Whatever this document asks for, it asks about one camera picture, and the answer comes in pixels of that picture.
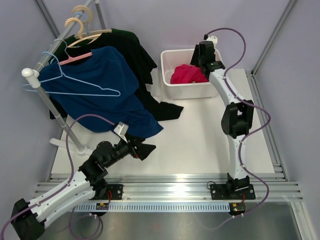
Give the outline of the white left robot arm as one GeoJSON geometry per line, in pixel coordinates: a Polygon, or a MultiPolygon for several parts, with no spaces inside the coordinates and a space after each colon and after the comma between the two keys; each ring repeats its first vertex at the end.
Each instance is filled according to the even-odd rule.
{"type": "Polygon", "coordinates": [[[37,240],[56,219],[87,200],[101,200],[108,192],[107,169],[126,156],[143,161],[156,149],[144,138],[128,135],[117,144],[102,141],[89,158],[64,182],[26,201],[18,200],[10,223],[21,240],[37,240]]]}

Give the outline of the light blue wire hanger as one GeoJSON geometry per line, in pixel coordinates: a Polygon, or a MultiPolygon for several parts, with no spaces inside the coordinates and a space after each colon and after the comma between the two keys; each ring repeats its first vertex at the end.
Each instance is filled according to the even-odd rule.
{"type": "Polygon", "coordinates": [[[66,75],[63,70],[61,65],[59,65],[59,59],[57,58],[56,55],[54,55],[53,53],[49,52],[49,51],[44,51],[41,53],[41,56],[43,57],[44,55],[50,55],[51,57],[53,57],[56,60],[56,63],[58,65],[58,69],[59,69],[59,75],[56,77],[52,77],[49,79],[45,79],[42,81],[38,80],[38,75],[36,75],[36,71],[34,69],[31,68],[24,68],[21,71],[21,75],[27,80],[28,84],[23,84],[22,87],[24,88],[24,90],[28,91],[28,92],[36,92],[36,88],[39,88],[41,86],[41,83],[46,83],[46,82],[51,82],[51,81],[55,81],[61,78],[66,78],[69,79],[71,81],[74,82],[78,82],[78,83],[82,83],[88,86],[92,86],[95,87],[101,91],[111,91],[114,92],[115,94],[91,94],[91,93],[71,93],[71,92],[54,92],[54,91],[46,91],[45,93],[48,94],[58,94],[58,95],[75,95],[75,96],[90,96],[90,97],[120,97],[121,96],[121,92],[119,90],[113,89],[113,88],[103,88],[100,85],[94,84],[94,83],[90,83],[87,81],[83,81],[71,76],[66,75]]]}

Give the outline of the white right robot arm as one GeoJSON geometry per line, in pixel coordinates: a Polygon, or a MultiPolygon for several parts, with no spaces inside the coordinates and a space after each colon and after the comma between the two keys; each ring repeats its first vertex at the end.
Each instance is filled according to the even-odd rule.
{"type": "Polygon", "coordinates": [[[254,108],[252,100],[244,100],[229,81],[226,68],[216,57],[212,41],[204,40],[195,46],[191,62],[215,87],[225,110],[221,128],[229,145],[229,171],[225,183],[209,182],[212,200],[254,200],[253,185],[246,167],[246,139],[253,125],[254,108]]]}

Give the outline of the pink t shirt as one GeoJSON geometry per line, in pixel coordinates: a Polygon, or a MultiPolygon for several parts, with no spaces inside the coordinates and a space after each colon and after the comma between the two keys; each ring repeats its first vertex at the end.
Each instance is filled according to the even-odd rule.
{"type": "Polygon", "coordinates": [[[202,74],[199,67],[187,64],[177,66],[170,79],[170,83],[175,85],[207,82],[207,78],[202,74]]]}

